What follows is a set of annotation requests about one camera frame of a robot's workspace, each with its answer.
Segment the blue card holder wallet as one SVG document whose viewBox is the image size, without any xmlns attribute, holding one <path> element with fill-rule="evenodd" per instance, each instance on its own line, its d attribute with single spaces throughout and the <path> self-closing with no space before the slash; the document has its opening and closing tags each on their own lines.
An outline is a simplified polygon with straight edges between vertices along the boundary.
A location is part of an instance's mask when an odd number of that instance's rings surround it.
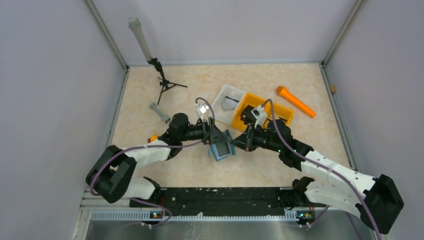
<svg viewBox="0 0 424 240">
<path fill-rule="evenodd" d="M 216 162 L 219 162 L 222 159 L 235 156 L 236 155 L 236 147 L 231 144 L 233 137 L 228 129 L 224 130 L 224 132 L 230 137 L 230 142 L 228 143 L 218 143 L 218 144 L 210 144 L 207 155 L 209 158 L 213 157 Z"/>
</svg>

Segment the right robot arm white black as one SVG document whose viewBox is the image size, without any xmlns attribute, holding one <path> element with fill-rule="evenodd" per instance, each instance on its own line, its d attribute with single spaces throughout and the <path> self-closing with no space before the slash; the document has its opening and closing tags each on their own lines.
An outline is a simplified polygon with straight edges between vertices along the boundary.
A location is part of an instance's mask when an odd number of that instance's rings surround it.
<svg viewBox="0 0 424 240">
<path fill-rule="evenodd" d="M 232 142 L 247 152 L 256 148 L 278 152 L 286 166 L 311 175 L 312 180 L 293 192 L 299 206 L 312 202 L 338 208 L 382 235 L 390 232 L 405 206 L 391 177 L 363 174 L 325 157 L 293 138 L 282 120 L 269 122 L 266 129 L 250 123 Z"/>
</svg>

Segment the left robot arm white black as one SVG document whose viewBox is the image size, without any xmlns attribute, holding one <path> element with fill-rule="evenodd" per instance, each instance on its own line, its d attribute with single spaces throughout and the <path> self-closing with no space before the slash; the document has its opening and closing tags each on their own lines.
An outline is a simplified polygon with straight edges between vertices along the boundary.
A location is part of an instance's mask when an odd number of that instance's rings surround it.
<svg viewBox="0 0 424 240">
<path fill-rule="evenodd" d="M 184 113 L 175 114 L 168 129 L 149 143 L 121 149 L 108 146 L 86 176 L 86 184 L 93 196 L 100 196 L 112 204 L 121 198 L 139 198 L 147 206 L 160 202 L 158 184 L 148 177 L 134 176 L 137 168 L 168 161 L 184 148 L 198 144 L 228 144 L 231 138 L 220 130 L 212 117 L 189 122 Z"/>
</svg>

